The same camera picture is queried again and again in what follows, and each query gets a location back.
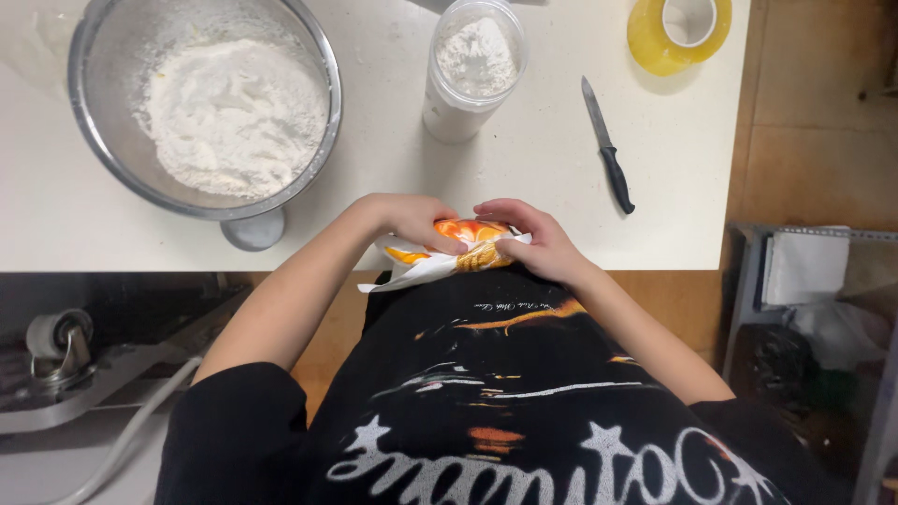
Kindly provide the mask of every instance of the black knife handle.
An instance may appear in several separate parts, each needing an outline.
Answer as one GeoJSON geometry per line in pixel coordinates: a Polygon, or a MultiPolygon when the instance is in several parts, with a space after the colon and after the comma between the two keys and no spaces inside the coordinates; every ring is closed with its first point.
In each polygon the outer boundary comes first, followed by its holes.
{"type": "Polygon", "coordinates": [[[616,147],[602,147],[599,149],[599,154],[605,160],[605,168],[608,170],[608,180],[612,183],[614,198],[618,200],[618,204],[621,206],[624,214],[630,214],[636,206],[629,202],[627,179],[624,178],[621,166],[617,163],[616,153],[616,147]]]}

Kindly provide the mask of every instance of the yellow tape roll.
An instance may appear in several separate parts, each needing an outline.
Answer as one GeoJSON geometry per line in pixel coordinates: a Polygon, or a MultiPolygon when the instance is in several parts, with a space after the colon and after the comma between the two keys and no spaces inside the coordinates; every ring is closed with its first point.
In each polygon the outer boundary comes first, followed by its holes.
{"type": "Polygon", "coordinates": [[[648,72],[665,76],[705,61],[723,45],[733,17],[731,0],[707,0],[716,6],[716,19],[710,34],[700,43],[671,40],[665,30],[664,9],[670,0],[639,0],[627,23],[629,51],[648,72]]]}

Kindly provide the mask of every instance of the kitchen knife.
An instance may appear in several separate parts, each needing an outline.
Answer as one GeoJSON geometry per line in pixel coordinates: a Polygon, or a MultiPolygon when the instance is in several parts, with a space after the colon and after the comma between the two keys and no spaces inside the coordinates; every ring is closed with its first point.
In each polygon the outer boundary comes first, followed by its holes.
{"type": "Polygon", "coordinates": [[[589,85],[586,77],[580,82],[583,88],[583,98],[586,100],[586,108],[589,110],[589,119],[593,121],[595,134],[599,137],[599,154],[605,160],[605,170],[608,171],[608,180],[611,181],[614,198],[618,200],[618,205],[624,211],[624,214],[633,212],[635,205],[629,202],[629,191],[627,190],[627,179],[623,176],[621,166],[617,163],[617,149],[612,145],[612,140],[608,137],[608,128],[605,127],[605,121],[602,119],[602,111],[599,110],[599,102],[595,99],[593,87],[589,85]]]}

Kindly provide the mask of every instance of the floor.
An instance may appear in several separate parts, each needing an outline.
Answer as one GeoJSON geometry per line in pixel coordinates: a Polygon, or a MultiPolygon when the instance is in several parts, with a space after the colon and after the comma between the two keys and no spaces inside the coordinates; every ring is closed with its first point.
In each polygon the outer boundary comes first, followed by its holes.
{"type": "MultiPolygon", "coordinates": [[[[898,230],[898,99],[879,96],[892,56],[885,0],[752,0],[727,221],[898,230]]],[[[734,286],[725,237],[713,271],[613,277],[718,365],[734,286]]],[[[256,282],[264,274],[253,274],[256,282]]],[[[358,340],[365,296],[350,276],[293,376],[309,419],[358,340]]]]}

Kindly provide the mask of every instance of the person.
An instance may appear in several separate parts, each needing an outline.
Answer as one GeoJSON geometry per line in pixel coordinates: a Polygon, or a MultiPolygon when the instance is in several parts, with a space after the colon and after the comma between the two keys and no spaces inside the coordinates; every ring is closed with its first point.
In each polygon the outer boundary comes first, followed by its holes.
{"type": "Polygon", "coordinates": [[[288,374],[379,235],[450,254],[438,199],[371,194],[249,296],[175,406],[155,503],[833,503],[787,427],[592,264],[549,214],[473,209],[533,240],[512,266],[368,299],[306,428],[288,374]]]}

